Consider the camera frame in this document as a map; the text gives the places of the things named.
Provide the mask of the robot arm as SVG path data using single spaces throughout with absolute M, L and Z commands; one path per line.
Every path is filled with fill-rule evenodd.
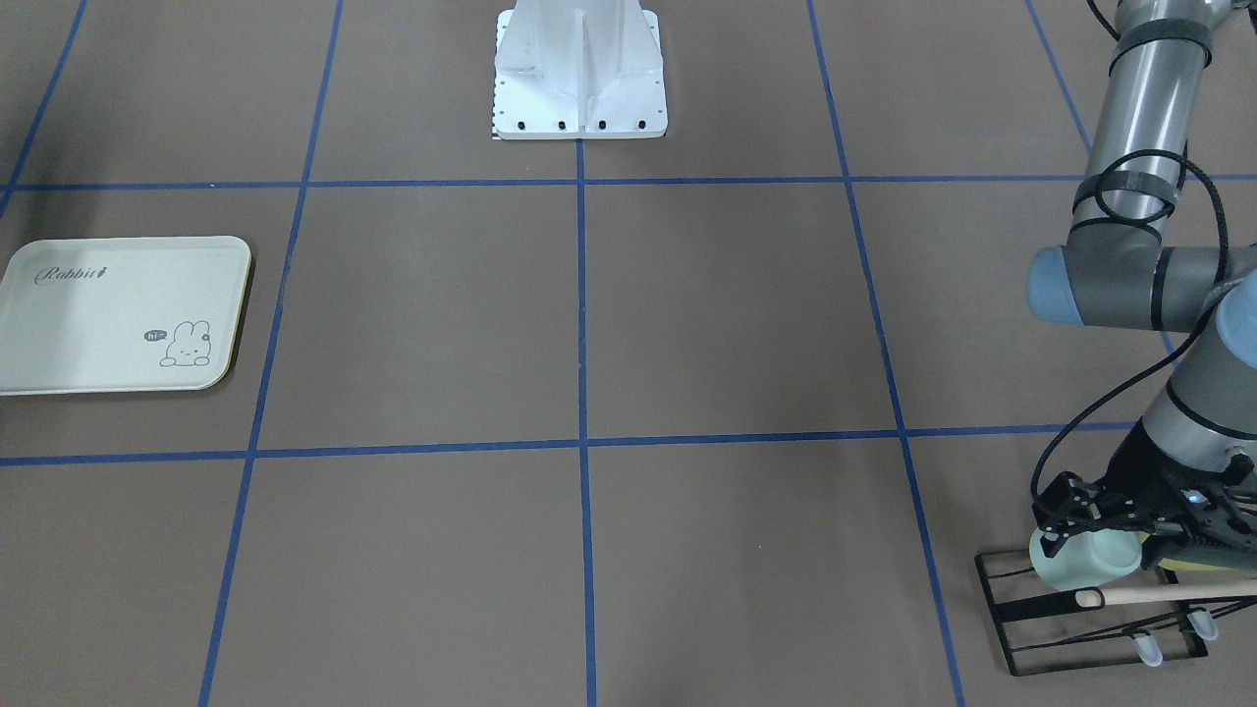
M 1120 1 L 1107 88 L 1063 245 L 1035 255 L 1027 299 L 1041 320 L 1185 335 L 1117 384 L 1166 384 L 1086 482 L 1031 476 L 1046 559 L 1105 537 L 1144 569 L 1254 570 L 1254 249 L 1231 247 L 1221 190 L 1188 156 L 1190 116 L 1216 31 L 1252 1 Z

